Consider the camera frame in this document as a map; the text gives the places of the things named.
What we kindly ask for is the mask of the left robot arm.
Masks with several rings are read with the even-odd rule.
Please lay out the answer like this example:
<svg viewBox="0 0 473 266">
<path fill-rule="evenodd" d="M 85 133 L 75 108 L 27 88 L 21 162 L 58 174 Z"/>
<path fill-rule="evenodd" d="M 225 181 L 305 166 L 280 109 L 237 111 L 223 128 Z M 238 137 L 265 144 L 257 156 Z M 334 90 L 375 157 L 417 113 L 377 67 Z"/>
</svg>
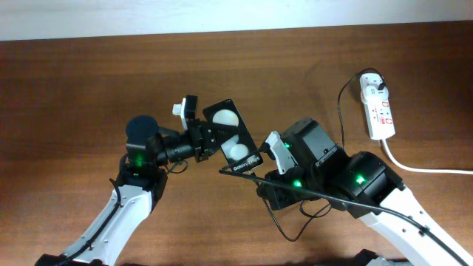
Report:
<svg viewBox="0 0 473 266">
<path fill-rule="evenodd" d="M 182 132 L 160 127 L 148 115 L 126 126 L 126 150 L 112 180 L 112 195 L 93 223 L 58 256 L 37 265 L 114 265 L 129 238 L 162 198 L 168 174 L 188 158 L 201 162 L 239 133 L 238 122 L 184 119 Z"/>
</svg>

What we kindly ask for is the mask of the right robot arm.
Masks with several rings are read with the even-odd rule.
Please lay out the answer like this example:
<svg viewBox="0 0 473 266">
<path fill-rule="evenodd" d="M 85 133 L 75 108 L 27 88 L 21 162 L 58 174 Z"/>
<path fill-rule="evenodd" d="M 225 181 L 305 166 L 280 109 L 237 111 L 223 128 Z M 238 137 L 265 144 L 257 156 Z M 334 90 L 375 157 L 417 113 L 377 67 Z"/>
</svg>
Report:
<svg viewBox="0 0 473 266">
<path fill-rule="evenodd" d="M 271 132 L 262 150 L 277 165 L 266 180 L 286 184 L 258 188 L 272 210 L 325 197 L 414 265 L 472 264 L 472 255 L 428 215 L 392 168 L 368 151 L 347 155 L 316 121 L 306 118 L 283 133 Z"/>
</svg>

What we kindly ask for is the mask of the black Galaxy flip smartphone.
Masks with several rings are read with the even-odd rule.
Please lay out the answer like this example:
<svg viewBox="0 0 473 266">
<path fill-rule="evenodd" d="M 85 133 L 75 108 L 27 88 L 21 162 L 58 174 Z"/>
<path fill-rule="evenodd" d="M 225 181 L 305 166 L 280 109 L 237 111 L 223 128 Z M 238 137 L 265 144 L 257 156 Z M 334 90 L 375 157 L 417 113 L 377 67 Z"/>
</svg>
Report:
<svg viewBox="0 0 473 266">
<path fill-rule="evenodd" d="M 257 147 L 242 119 L 235 103 L 226 99 L 204 108 L 203 114 L 208 122 L 217 126 L 235 126 L 237 133 L 217 132 L 215 139 L 222 144 L 229 171 L 245 173 L 263 164 L 262 155 L 256 152 Z"/>
</svg>

